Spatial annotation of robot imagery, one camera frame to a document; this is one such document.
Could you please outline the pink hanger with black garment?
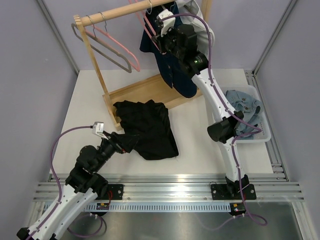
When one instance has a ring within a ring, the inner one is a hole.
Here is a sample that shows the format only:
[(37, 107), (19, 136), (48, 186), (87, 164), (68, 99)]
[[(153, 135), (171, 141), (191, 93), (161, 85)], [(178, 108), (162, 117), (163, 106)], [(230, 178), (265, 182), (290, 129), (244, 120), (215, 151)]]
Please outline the pink hanger with black garment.
[(139, 50), (143, 53), (154, 53), (161, 54), (157, 46), (153, 43), (152, 37), (160, 35), (160, 29), (158, 28), (157, 15), (160, 13), (158, 7), (153, 7), (152, 1), (148, 0), (148, 5), (145, 10), (136, 12), (136, 16), (143, 27), (143, 33), (141, 37), (141, 42)]

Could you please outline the black garment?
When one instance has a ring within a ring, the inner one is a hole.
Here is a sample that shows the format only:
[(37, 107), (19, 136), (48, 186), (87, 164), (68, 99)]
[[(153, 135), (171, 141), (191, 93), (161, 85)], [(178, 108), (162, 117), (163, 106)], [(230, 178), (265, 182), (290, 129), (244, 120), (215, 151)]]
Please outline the black garment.
[(113, 104), (126, 134), (138, 135), (134, 150), (148, 161), (175, 158), (179, 155), (171, 129), (169, 110), (162, 102), (118, 101)]

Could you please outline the light blue buttoned denim skirt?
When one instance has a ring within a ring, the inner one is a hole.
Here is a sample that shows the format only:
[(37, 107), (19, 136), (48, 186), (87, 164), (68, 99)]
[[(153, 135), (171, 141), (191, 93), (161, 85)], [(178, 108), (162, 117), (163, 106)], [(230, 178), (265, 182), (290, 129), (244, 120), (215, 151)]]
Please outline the light blue buttoned denim skirt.
[(264, 111), (261, 101), (238, 90), (227, 90), (225, 96), (237, 112), (242, 111), (243, 121), (252, 126), (258, 126), (261, 121), (261, 113)]

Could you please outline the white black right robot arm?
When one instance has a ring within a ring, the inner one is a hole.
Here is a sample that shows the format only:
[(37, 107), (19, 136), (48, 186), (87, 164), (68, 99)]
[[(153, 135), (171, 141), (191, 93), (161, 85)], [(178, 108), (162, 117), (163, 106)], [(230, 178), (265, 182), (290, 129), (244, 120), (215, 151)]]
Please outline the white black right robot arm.
[(232, 199), (239, 198), (250, 184), (238, 161), (236, 145), (236, 129), (244, 114), (236, 111), (228, 102), (214, 79), (208, 58), (198, 50), (197, 34), (193, 26), (181, 24), (168, 27), (160, 23), (152, 40), (161, 53), (171, 54), (178, 59), (180, 68), (210, 104), (215, 122), (207, 127), (207, 133), (218, 144), (226, 168), (226, 183), (217, 189)]

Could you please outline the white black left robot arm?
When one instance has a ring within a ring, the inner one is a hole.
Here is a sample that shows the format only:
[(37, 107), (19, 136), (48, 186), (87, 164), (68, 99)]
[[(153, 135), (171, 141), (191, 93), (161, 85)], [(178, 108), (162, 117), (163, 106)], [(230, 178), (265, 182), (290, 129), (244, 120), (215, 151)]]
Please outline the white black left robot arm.
[(104, 132), (98, 147), (84, 146), (59, 194), (45, 213), (31, 226), (17, 232), (20, 240), (59, 240), (69, 225), (96, 199), (109, 193), (108, 181), (98, 172), (115, 154), (130, 153), (139, 135)]

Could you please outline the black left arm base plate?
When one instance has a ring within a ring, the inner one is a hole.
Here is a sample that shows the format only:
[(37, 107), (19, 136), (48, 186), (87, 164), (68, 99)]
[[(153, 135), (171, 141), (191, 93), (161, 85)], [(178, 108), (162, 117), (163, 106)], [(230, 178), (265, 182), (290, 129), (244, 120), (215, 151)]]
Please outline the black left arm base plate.
[(123, 199), (124, 185), (123, 184), (109, 184), (107, 187), (106, 199), (120, 201)]

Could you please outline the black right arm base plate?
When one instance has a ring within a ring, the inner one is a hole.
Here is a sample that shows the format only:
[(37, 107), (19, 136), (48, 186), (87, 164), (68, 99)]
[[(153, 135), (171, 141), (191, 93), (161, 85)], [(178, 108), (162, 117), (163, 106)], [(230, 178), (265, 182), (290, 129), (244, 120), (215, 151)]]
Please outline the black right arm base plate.
[[(226, 184), (211, 184), (211, 195), (213, 200), (242, 200), (241, 193), (237, 192), (234, 195), (232, 195), (227, 190)], [(244, 200), (256, 200), (256, 190), (253, 184), (249, 184), (248, 186), (244, 187), (242, 190), (242, 194), (244, 197)]]

